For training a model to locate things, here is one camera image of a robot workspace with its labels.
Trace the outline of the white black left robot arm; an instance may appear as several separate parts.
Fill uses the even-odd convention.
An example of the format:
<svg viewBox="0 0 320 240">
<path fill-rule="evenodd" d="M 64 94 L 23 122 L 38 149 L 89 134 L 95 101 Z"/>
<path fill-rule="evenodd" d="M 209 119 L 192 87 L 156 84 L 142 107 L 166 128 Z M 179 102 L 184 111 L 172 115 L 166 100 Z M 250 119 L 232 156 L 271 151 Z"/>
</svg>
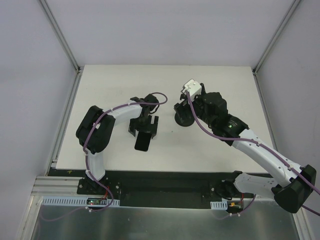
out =
<svg viewBox="0 0 320 240">
<path fill-rule="evenodd" d="M 99 195 L 105 191 L 106 183 L 104 157 L 102 152 L 108 146 L 115 126 L 129 122 L 128 132 L 136 137 L 134 149 L 142 152 L 149 150 L 151 139 L 157 135 L 159 117 L 152 117 L 159 106 L 156 93 L 146 97 L 132 97 L 127 103 L 103 110 L 96 105 L 91 106 L 75 136 L 85 154 L 85 174 L 90 179 L 88 188 Z"/>
</svg>

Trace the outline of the black round-base phone stand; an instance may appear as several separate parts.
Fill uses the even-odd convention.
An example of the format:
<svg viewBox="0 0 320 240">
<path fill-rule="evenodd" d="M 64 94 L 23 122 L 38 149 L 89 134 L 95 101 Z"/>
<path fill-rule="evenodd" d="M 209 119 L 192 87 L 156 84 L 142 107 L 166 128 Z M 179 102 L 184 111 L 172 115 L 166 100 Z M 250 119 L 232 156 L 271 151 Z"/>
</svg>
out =
<svg viewBox="0 0 320 240">
<path fill-rule="evenodd" d="M 176 104 L 173 107 L 175 111 L 174 120 L 181 127 L 189 127 L 194 122 L 194 116 L 189 105 Z"/>
</svg>

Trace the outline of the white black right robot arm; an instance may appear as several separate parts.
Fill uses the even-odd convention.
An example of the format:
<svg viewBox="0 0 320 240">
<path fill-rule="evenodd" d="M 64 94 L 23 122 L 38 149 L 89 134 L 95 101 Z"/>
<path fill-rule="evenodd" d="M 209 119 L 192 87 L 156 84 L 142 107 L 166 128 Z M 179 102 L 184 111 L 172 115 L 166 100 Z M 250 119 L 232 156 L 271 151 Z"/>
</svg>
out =
<svg viewBox="0 0 320 240">
<path fill-rule="evenodd" d="M 314 167 L 301 166 L 269 147 L 245 122 L 229 113 L 219 92 L 206 92 L 203 83 L 191 79 L 182 87 L 180 101 L 173 107 L 178 125 L 197 123 L 206 134 L 244 153 L 270 174 L 263 177 L 234 171 L 233 178 L 214 188 L 221 198 L 230 201 L 241 193 L 259 195 L 295 214 L 306 208 L 304 203 L 312 192 L 320 192 L 315 186 Z"/>
</svg>

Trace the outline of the black smartphone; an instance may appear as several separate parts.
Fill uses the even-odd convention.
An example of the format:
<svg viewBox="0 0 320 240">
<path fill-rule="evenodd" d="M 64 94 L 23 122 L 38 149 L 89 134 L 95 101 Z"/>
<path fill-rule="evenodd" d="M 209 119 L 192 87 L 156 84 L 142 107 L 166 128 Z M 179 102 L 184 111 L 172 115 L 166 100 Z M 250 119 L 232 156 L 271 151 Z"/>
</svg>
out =
<svg viewBox="0 0 320 240">
<path fill-rule="evenodd" d="M 137 151 L 147 152 L 149 150 L 151 139 L 151 133 L 139 131 L 136 138 L 134 149 Z"/>
</svg>

